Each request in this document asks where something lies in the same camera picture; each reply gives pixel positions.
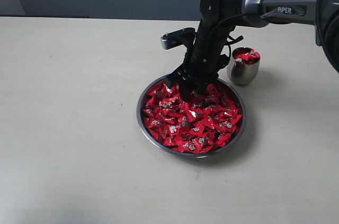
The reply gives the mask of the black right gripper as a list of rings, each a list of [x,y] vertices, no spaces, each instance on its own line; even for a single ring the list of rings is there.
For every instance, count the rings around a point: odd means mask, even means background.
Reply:
[[[175,69],[165,76],[168,88],[179,86],[180,97],[190,102],[200,96],[207,84],[195,81],[212,81],[220,70],[219,57],[229,34],[235,28],[235,20],[222,20],[209,25],[201,20],[195,35],[193,48],[183,63],[182,69]]]

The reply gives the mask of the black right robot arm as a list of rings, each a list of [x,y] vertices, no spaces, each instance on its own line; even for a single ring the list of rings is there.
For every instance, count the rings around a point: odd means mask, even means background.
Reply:
[[[185,28],[162,36],[164,49],[186,47],[183,63],[165,77],[167,87],[179,86],[185,101],[218,78],[229,58],[221,52],[235,43],[237,26],[263,28],[268,24],[313,25],[316,44],[338,69],[338,0],[200,0],[197,29]]]

